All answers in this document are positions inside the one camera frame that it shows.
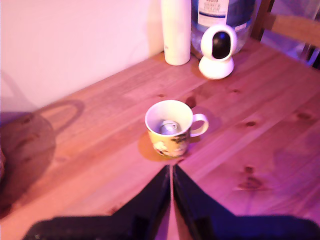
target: table surface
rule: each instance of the table surface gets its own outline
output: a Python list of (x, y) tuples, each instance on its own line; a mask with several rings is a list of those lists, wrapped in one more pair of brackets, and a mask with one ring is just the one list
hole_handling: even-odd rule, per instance
[[(320, 71), (253, 39), (233, 59), (230, 76), (208, 80), (195, 57), (170, 66), (160, 53), (2, 127), (3, 239), (54, 216), (111, 215), (177, 162), (236, 215), (320, 224)], [(209, 120), (177, 159), (153, 150), (144, 125), (167, 99)], [(169, 209), (157, 239), (190, 239)]]

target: yellow mug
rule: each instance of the yellow mug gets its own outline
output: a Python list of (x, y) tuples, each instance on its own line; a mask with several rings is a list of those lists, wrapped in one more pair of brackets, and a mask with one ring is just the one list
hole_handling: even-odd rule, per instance
[[(179, 131), (162, 134), (161, 124), (165, 121), (177, 123)], [(197, 121), (203, 121), (203, 124), (191, 130), (192, 124)], [(144, 123), (155, 151), (171, 158), (182, 156), (188, 150), (190, 138), (205, 133), (209, 128), (209, 121), (204, 114), (193, 114), (187, 104), (178, 100), (164, 100), (152, 105), (145, 114)]]

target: white security camera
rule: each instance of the white security camera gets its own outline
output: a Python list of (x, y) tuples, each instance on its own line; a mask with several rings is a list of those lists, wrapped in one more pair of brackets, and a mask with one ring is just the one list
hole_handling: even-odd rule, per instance
[(231, 55), (236, 50), (237, 42), (232, 27), (225, 24), (209, 27), (201, 38), (203, 57), (199, 63), (200, 72), (208, 79), (222, 79), (231, 74), (235, 66)]

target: mug handle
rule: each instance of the mug handle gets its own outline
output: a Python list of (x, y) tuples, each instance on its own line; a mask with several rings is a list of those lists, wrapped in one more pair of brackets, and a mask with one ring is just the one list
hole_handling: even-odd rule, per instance
[(198, 137), (201, 134), (204, 134), (209, 128), (209, 121), (208, 121), (207, 117), (205, 115), (203, 115), (202, 113), (197, 113), (197, 114), (193, 115), (193, 122), (197, 122), (197, 121), (204, 121), (204, 123), (202, 124), (201, 127), (194, 129), (194, 130), (191, 130), (190, 137)]

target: white cylinder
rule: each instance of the white cylinder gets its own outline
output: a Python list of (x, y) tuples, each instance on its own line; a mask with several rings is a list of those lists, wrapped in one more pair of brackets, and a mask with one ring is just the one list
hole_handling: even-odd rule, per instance
[(174, 66), (190, 60), (191, 0), (161, 0), (165, 61)]

